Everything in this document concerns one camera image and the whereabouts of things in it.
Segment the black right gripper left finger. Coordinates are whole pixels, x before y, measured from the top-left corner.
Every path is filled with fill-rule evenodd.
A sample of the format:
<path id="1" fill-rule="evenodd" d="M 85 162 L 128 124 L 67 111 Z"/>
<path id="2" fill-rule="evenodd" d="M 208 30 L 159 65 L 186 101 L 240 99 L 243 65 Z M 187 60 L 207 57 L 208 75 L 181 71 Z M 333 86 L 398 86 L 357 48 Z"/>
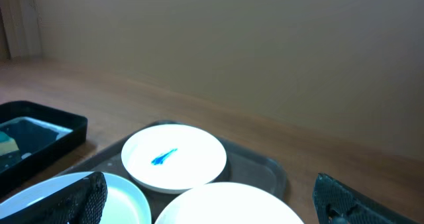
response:
<path id="1" fill-rule="evenodd" d="M 99 224 L 107 194 L 104 174 L 93 172 L 2 218 L 1 224 Z"/>

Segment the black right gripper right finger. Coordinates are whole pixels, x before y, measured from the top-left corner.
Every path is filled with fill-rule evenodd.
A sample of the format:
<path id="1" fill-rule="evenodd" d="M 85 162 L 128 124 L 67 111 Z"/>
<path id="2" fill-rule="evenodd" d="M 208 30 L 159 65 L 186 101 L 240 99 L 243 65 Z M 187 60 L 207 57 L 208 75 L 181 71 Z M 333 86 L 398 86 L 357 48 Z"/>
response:
<path id="1" fill-rule="evenodd" d="M 417 224 L 324 173 L 312 198 L 320 224 Z"/>

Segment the green yellow sponge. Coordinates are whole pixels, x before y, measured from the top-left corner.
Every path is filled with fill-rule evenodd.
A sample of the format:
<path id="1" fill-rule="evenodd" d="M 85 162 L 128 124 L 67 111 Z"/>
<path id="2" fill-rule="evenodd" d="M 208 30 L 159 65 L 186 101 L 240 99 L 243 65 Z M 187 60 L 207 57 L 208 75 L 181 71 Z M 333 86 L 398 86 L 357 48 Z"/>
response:
<path id="1" fill-rule="evenodd" d="M 0 155 L 15 152 L 19 150 L 19 147 L 14 138 L 10 137 L 4 132 L 0 132 Z"/>

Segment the white plate with blue stain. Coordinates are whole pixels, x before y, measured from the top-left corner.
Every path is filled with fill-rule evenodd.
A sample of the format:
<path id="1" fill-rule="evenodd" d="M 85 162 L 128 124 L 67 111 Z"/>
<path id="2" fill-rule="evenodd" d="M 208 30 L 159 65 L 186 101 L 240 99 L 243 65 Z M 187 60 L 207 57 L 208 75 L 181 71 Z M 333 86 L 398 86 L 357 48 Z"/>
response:
<path id="1" fill-rule="evenodd" d="M 163 194 L 181 194 L 211 183 L 223 172 L 227 153 L 203 129 L 189 125 L 155 125 L 132 135 L 121 161 L 141 186 Z"/>

